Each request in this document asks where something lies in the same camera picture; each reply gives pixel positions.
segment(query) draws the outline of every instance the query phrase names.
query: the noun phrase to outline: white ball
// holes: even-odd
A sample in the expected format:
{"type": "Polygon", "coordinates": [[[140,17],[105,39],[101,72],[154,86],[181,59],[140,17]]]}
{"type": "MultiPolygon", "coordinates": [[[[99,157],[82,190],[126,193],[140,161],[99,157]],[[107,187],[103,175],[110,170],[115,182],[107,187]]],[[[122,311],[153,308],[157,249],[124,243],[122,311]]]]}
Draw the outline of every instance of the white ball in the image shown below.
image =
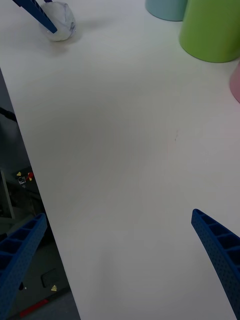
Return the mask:
{"type": "Polygon", "coordinates": [[[42,33],[48,37],[49,40],[63,41],[74,35],[76,32],[76,21],[67,3],[47,2],[44,3],[41,8],[57,28],[57,32],[52,33],[42,24],[39,24],[42,33]]]}

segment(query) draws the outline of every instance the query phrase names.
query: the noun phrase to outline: gray floor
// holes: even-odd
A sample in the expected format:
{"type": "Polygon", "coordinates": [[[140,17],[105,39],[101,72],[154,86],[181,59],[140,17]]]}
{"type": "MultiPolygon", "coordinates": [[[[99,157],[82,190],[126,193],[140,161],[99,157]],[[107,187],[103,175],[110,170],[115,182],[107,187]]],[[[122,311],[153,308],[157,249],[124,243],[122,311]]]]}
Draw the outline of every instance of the gray floor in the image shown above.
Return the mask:
{"type": "Polygon", "coordinates": [[[53,300],[30,315],[25,320],[80,320],[79,312],[76,307],[73,294],[68,292],[56,300],[53,300]]]}

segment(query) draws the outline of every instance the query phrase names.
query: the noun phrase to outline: pink cup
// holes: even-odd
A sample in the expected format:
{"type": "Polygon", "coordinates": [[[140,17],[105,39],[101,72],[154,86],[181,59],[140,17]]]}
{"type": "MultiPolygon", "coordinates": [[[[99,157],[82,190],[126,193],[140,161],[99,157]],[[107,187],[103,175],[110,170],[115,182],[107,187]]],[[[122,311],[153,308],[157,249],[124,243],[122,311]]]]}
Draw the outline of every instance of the pink cup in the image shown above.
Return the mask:
{"type": "Polygon", "coordinates": [[[234,98],[240,103],[240,63],[231,75],[230,90],[234,98]]]}

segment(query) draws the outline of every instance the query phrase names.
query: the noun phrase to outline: table surface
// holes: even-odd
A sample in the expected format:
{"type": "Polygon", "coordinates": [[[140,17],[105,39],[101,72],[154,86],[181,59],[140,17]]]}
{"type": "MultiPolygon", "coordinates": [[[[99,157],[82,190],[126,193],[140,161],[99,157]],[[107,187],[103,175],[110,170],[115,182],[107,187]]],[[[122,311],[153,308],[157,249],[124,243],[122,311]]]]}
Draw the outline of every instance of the table surface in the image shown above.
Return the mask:
{"type": "Polygon", "coordinates": [[[51,43],[4,0],[0,67],[81,319],[235,319],[191,214],[240,234],[237,61],[188,55],[143,0],[68,4],[51,43]]]}

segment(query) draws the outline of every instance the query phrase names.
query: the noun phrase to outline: blue cup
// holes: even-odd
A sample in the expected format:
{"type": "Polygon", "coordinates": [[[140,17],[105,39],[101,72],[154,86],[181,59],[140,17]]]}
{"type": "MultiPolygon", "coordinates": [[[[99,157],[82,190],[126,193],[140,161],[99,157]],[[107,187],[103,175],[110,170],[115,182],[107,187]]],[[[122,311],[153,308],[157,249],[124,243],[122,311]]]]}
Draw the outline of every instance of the blue cup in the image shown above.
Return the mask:
{"type": "Polygon", "coordinates": [[[146,9],[153,16],[169,20],[182,21],[188,0],[146,0],[146,9]]]}

